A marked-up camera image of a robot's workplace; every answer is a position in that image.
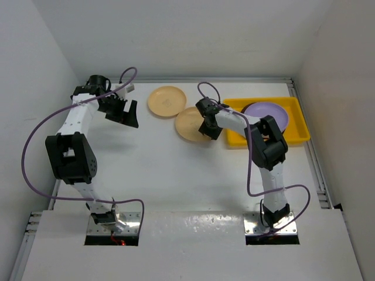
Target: white table surface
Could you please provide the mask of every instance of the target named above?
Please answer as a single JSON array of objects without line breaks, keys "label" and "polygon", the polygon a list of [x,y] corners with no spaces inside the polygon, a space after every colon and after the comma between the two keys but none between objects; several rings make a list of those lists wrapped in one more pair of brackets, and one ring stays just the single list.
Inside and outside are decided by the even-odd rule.
[{"label": "white table surface", "polygon": [[[175,130],[175,119],[160,119],[150,113],[149,94],[163,85],[174,85],[187,96],[186,107],[201,98],[197,83],[138,83],[128,95],[138,101],[139,128],[116,124],[97,112],[88,132],[88,141],[98,162],[94,178],[115,200],[141,198],[149,211],[253,210],[260,198],[246,193],[248,150],[227,149],[225,133],[217,141],[200,145],[182,139]],[[288,97],[285,83],[215,83],[225,98]],[[207,95],[214,91],[204,85]],[[286,185],[302,183],[312,193],[309,208],[320,209],[318,184],[304,145],[289,147],[284,169]],[[263,190],[258,167],[253,165],[253,192]],[[60,196],[78,197],[71,186],[60,184]],[[302,208],[306,192],[287,191],[291,208]],[[138,207],[129,204],[124,210]],[[85,208],[77,202],[57,201],[55,210]]]},{"label": "white table surface", "polygon": [[273,246],[246,246],[241,214],[221,214],[146,212],[134,247],[84,246],[87,210],[45,211],[22,281],[362,280],[339,210],[310,209],[300,245]]},{"label": "white table surface", "polygon": [[[145,201],[139,246],[84,246],[88,210],[82,202],[57,201],[42,215],[23,281],[362,280],[340,211],[320,208],[303,145],[289,148],[284,171],[285,184],[303,183],[312,194],[297,221],[300,245],[246,246],[241,215],[260,200],[246,193],[247,150],[226,149],[224,134],[209,145],[178,137],[174,119],[156,118],[147,109],[149,93],[161,85],[136,84],[129,95],[139,102],[139,129],[98,112],[88,136],[103,188],[116,200]],[[200,98],[196,83],[173,85],[186,93],[187,106]],[[289,96],[286,84],[216,85],[223,98]],[[79,196],[60,185],[60,196]],[[251,188],[262,190],[254,165]],[[298,213],[306,192],[286,195]],[[122,207],[140,210],[138,203]],[[222,218],[212,220],[213,211]]]}]

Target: white wall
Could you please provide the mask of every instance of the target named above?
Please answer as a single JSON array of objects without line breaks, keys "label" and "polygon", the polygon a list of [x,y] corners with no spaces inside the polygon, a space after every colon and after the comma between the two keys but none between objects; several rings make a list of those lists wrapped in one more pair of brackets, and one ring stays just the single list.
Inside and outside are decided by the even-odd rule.
[{"label": "white wall", "polygon": [[295,75],[332,0],[33,0],[81,79]]},{"label": "white wall", "polygon": [[374,14],[373,0],[337,0],[297,81],[366,280],[375,279]]},{"label": "white wall", "polygon": [[[0,9],[0,280],[8,280],[31,211],[47,200],[21,175],[21,151],[32,128],[67,105],[78,81],[31,0],[5,0]],[[46,124],[27,154],[32,182],[50,192],[54,178],[44,147],[63,116]]]}]

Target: yellow tray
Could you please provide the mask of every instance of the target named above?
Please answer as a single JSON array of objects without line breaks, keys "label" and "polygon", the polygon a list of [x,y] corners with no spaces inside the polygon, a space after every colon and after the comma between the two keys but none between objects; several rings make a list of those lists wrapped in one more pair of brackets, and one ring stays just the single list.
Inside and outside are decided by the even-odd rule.
[{"label": "yellow tray", "polygon": [[[284,132],[287,144],[297,145],[310,140],[310,133],[296,98],[230,98],[223,101],[224,104],[237,111],[241,111],[246,105],[255,102],[274,102],[287,111],[289,124]],[[247,147],[246,139],[243,136],[228,129],[226,131],[229,146],[234,148]]]}]

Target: plate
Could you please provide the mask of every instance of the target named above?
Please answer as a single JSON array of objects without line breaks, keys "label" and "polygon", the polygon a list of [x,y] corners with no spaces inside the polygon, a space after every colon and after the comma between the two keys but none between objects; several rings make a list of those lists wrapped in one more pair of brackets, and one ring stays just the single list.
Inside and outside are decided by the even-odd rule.
[{"label": "plate", "polygon": [[263,118],[267,115],[275,118],[281,132],[285,131],[289,124],[289,116],[283,107],[273,102],[256,102],[242,110],[243,113],[253,117]]},{"label": "plate", "polygon": [[203,123],[203,117],[196,107],[189,107],[182,111],[175,120],[177,133],[191,142],[207,142],[211,140],[198,130]]},{"label": "plate", "polygon": [[147,100],[148,108],[161,117],[173,117],[186,105],[185,93],[173,86],[164,86],[153,91]]}]

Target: metal mounting plate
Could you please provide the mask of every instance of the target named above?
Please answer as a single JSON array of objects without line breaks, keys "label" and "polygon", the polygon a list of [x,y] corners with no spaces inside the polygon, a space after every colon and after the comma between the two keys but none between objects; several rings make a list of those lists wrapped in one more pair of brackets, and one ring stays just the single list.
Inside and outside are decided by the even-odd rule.
[{"label": "metal mounting plate", "polygon": [[[245,226],[245,235],[256,237],[268,232],[269,228],[266,228],[262,225],[260,220],[259,212],[249,212],[243,214],[244,216],[244,226]],[[294,215],[290,212],[289,216],[282,218],[278,223],[274,224],[274,228],[281,228],[288,222],[294,219]],[[277,235],[297,235],[297,226],[295,222],[292,222],[287,227],[276,232]]]},{"label": "metal mounting plate", "polygon": [[[141,213],[139,212],[125,212],[122,213],[126,217],[127,226],[122,233],[117,233],[116,236],[137,236],[139,230],[139,223],[141,222]],[[87,236],[110,236],[111,232],[100,225],[94,223],[90,216],[87,226]]]}]

